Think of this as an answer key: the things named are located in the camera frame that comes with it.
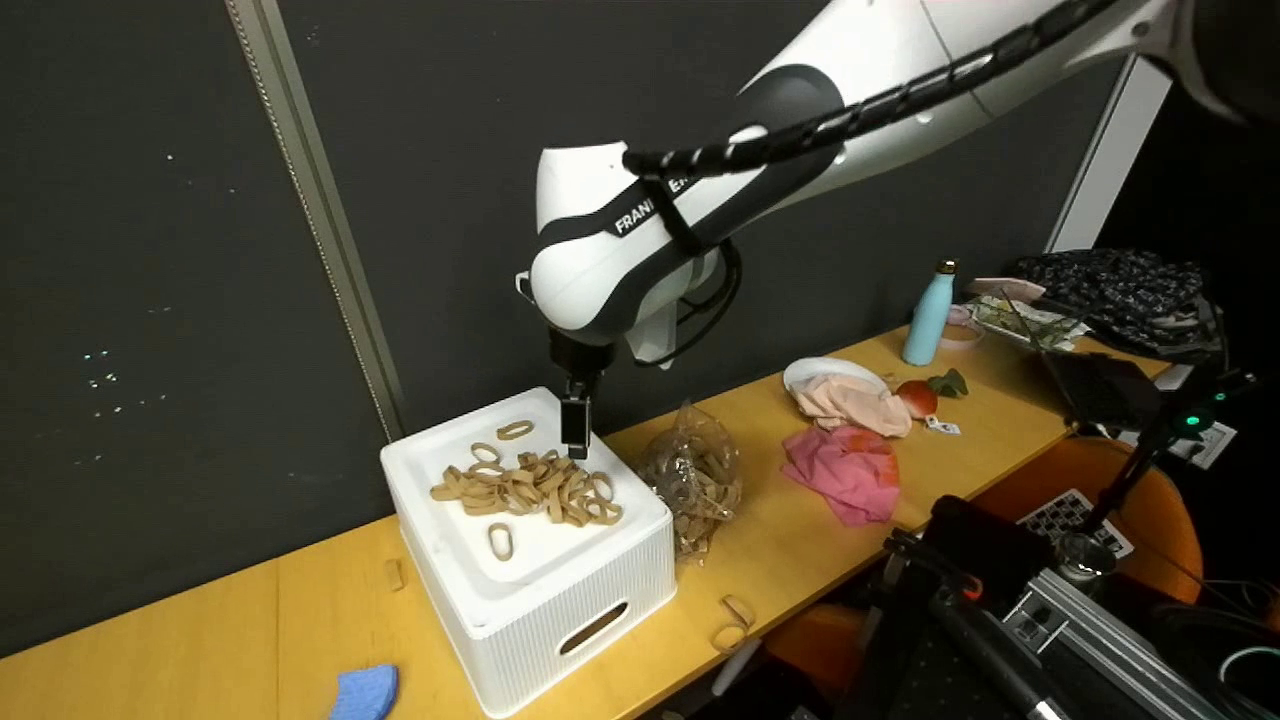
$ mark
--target blue object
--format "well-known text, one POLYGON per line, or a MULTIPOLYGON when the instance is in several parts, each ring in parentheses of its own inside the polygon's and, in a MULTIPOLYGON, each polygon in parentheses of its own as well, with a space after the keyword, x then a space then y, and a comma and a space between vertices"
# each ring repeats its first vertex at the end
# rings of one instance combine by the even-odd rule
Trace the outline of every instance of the blue object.
POLYGON ((327 720, 383 720, 399 697, 395 664, 372 664, 335 679, 327 720))
POLYGON ((954 301, 957 301, 957 259, 941 259, 914 312, 914 332, 903 346, 909 364, 936 360, 936 346, 946 339, 954 301))

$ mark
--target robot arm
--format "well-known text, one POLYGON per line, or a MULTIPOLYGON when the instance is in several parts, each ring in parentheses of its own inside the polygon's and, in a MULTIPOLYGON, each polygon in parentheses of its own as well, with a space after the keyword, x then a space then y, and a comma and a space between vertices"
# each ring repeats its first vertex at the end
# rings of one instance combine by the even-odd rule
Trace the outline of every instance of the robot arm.
POLYGON ((554 356, 573 376, 570 451, 587 448, 592 391, 615 346, 639 364, 677 356, 680 301, 717 268, 733 274, 733 231, 914 165, 1089 59, 1145 53, 1195 68, 1189 17, 1193 0, 831 0, 742 87, 717 144, 550 149, 540 251, 516 289, 554 326, 554 356))

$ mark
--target clear plastic bag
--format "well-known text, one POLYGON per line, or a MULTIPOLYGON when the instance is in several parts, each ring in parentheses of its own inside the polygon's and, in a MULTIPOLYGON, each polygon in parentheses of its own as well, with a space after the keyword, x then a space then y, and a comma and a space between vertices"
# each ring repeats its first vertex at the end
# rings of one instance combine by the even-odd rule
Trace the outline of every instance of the clear plastic bag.
POLYGON ((719 525, 735 518, 744 494, 742 443, 702 407, 677 414, 639 476, 672 508, 680 556, 705 556, 719 525))

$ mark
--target cable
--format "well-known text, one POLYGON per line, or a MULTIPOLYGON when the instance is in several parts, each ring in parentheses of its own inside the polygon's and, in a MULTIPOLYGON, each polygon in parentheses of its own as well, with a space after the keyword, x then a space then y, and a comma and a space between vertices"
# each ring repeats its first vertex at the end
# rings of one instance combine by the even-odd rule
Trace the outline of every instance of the cable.
POLYGON ((1260 600, 1263 605, 1275 605, 1280 600, 1280 585, 1269 585, 1269 580, 1204 580, 1204 585, 1232 585, 1232 587, 1241 587, 1241 596, 1243 596, 1243 610, 1260 610, 1260 600))
POLYGON ((725 175, 725 174, 749 174, 766 165, 780 165, 791 155, 805 155, 824 144, 840 144, 866 132, 878 132, 886 124, 896 124, 903 116, 916 116, 933 105, 957 102, 1023 59, 1031 59, 1040 50, 1066 40, 1117 0, 1067 0, 1046 12, 1040 20, 1002 35, 997 43, 968 53, 936 74, 923 74, 909 84, 896 84, 880 95, 870 95, 862 105, 845 105, 829 116, 758 135, 758 142, 719 142, 719 144, 702 144, 702 149, 672 149, 672 151, 625 151, 625 169, 637 175, 725 175))
POLYGON ((729 305, 735 301, 735 294, 744 285, 744 259, 742 259, 733 240, 719 244, 719 257, 725 257, 719 289, 708 301, 680 301, 683 312, 680 312, 677 327, 697 320, 697 317, 708 317, 708 320, 689 339, 680 339, 670 356, 637 360, 639 368, 672 364, 677 356, 697 347, 725 320, 729 305))
POLYGON ((1269 580, 1208 580, 1208 577, 1193 574, 1189 563, 1172 562, 1169 552, 1154 548, 1149 536, 1136 536, 1136 532, 1128 532, 1128 528, 1125 528, 1125 536, 1131 541, 1131 548, 1141 548, 1141 552, 1156 556, 1159 563, 1176 568, 1182 577, 1189 577, 1193 585, 1200 585, 1200 591, 1211 591, 1224 610, 1232 610, 1232 614, 1241 614, 1241 615, 1254 615, 1256 610, 1249 610, 1249 600, 1241 605, 1241 600, 1230 596, 1219 585, 1269 587, 1269 596, 1280 596, 1280 587, 1269 585, 1269 580))
POLYGON ((1216 664, 1216 679, 1230 685, 1232 664, 1243 659, 1243 657, 1280 657, 1280 647, 1273 647, 1273 643, 1243 643, 1243 647, 1238 647, 1232 657, 1224 657, 1224 659, 1216 664))

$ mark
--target white box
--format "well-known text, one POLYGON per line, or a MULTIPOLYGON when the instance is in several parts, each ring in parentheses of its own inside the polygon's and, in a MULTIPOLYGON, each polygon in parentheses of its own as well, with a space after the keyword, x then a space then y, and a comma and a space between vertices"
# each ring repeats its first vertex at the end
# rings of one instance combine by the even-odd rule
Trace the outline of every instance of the white box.
POLYGON ((672 513, 602 436, 580 468, 608 471, 625 508, 615 525, 470 518, 456 502, 432 502, 449 465, 476 465, 476 443, 498 448, 505 468, 522 451, 561 448, 561 399, 529 388, 387 443, 382 465, 408 556, 482 710, 511 715, 677 596, 672 513), (498 427, 516 422, 532 422, 532 432, 500 439, 498 427), (511 528, 510 562, 492 552, 492 525, 511 528))

